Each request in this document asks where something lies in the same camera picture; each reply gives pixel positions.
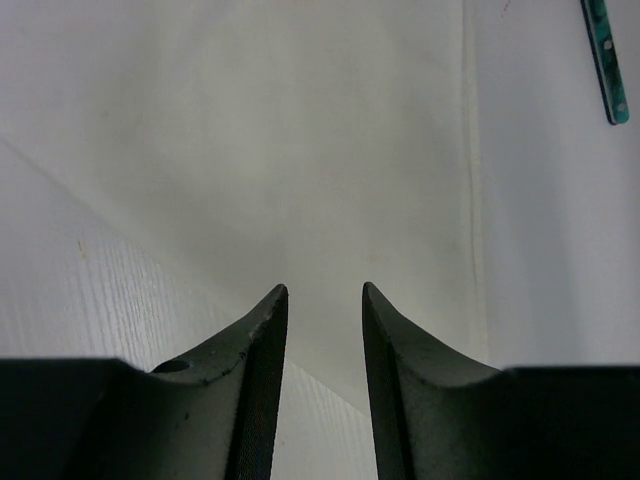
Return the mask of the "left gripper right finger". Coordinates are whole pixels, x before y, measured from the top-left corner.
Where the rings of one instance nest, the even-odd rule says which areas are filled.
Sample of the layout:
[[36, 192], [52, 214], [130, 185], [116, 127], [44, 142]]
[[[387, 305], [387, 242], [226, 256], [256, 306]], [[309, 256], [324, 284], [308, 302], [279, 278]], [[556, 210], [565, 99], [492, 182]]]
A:
[[382, 479], [635, 479], [635, 366], [473, 360], [403, 316], [372, 283], [362, 329]]

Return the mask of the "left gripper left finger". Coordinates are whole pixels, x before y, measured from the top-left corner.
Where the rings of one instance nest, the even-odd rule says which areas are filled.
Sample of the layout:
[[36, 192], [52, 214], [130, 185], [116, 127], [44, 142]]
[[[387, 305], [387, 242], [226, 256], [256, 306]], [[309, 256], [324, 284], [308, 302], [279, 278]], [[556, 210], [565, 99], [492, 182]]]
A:
[[117, 359], [1, 363], [5, 479], [267, 479], [288, 292], [145, 372]]

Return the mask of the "white cloth napkin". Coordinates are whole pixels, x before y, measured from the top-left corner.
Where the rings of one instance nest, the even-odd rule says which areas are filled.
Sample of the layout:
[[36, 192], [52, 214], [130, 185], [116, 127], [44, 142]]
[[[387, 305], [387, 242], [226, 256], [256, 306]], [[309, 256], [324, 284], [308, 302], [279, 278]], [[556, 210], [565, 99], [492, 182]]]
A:
[[487, 355], [469, 1], [5, 1], [1, 140], [368, 406], [374, 283]]

